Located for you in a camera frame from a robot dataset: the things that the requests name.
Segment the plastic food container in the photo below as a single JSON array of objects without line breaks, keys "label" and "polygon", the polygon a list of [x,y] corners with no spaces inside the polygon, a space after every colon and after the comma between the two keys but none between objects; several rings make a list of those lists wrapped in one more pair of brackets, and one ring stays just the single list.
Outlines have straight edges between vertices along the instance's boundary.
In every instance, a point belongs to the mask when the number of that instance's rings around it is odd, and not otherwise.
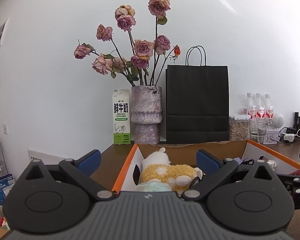
[{"label": "plastic food container", "polygon": [[229,114],[229,141],[247,139],[249,119],[249,114]]}]

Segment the blue gripper pad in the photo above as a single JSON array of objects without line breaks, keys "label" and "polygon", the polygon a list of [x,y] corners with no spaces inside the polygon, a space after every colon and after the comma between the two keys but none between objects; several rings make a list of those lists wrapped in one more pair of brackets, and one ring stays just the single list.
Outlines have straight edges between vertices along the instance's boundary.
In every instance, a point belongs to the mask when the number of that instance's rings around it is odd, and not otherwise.
[{"label": "blue gripper pad", "polygon": [[101,152],[99,150],[93,150],[74,162],[80,171],[85,175],[90,176],[101,164]]},{"label": "blue gripper pad", "polygon": [[195,161],[199,169],[202,170],[206,175],[211,175],[224,165],[222,160],[206,152],[205,150],[199,150],[197,152]]}]

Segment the green label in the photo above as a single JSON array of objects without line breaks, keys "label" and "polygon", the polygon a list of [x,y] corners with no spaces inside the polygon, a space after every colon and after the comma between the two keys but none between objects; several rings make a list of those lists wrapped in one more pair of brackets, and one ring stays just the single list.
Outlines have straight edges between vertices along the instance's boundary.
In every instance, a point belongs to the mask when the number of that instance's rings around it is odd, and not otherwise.
[{"label": "green label", "polygon": [[130,133],[114,133],[114,144],[130,144]]}]

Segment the flower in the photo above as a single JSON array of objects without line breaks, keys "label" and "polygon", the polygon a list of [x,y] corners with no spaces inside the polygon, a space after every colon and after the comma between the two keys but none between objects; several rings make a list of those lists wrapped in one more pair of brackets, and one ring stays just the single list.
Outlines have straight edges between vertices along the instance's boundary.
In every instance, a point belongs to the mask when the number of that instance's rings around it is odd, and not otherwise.
[{"label": "flower", "polygon": [[166,50],[170,49],[170,41],[169,39],[164,35],[159,35],[157,37],[157,43],[155,51],[158,55],[166,54]]},{"label": "flower", "polygon": [[138,68],[147,68],[149,60],[141,59],[138,57],[138,55],[134,55],[131,57],[131,62]]},{"label": "flower", "polygon": [[130,5],[120,5],[120,7],[115,10],[114,17],[118,19],[121,15],[131,15],[134,16],[136,14],[135,10],[131,8]]},{"label": "flower", "polygon": [[112,60],[107,58],[105,59],[103,54],[100,53],[100,56],[96,58],[95,62],[92,63],[92,68],[104,75],[107,74],[107,70],[112,71]]},{"label": "flower", "polygon": [[118,27],[124,31],[131,31],[131,26],[136,25],[136,20],[131,15],[121,15],[117,22]]},{"label": "flower", "polygon": [[123,64],[121,58],[119,58],[119,57],[115,57],[115,58],[113,59],[113,66],[119,68],[119,69],[122,70],[122,71],[125,70],[125,64]]},{"label": "flower", "polygon": [[173,59],[173,62],[175,62],[176,59],[178,59],[178,56],[181,54],[180,48],[178,45],[174,46],[174,56],[170,56],[170,59]]},{"label": "flower", "polygon": [[74,51],[74,57],[77,59],[83,59],[86,55],[90,55],[91,49],[84,45],[79,45]]},{"label": "flower", "polygon": [[109,41],[112,39],[112,28],[104,27],[102,24],[97,29],[97,39],[103,41]]},{"label": "flower", "polygon": [[149,59],[153,55],[154,42],[146,40],[135,40],[134,42],[135,45],[133,49],[139,57],[145,56],[147,59]]},{"label": "flower", "polygon": [[149,11],[152,15],[155,15],[158,19],[163,19],[166,16],[166,11],[170,10],[170,0],[150,0]]}]

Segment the round white device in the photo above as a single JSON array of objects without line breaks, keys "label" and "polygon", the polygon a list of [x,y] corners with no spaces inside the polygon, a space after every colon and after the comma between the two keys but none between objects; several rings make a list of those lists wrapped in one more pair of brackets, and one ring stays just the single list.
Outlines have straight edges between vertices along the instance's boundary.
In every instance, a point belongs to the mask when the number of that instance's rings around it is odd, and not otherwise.
[{"label": "round white device", "polygon": [[284,118],[282,114],[274,113],[272,119],[273,121],[271,126],[273,128],[281,128],[283,126]]}]

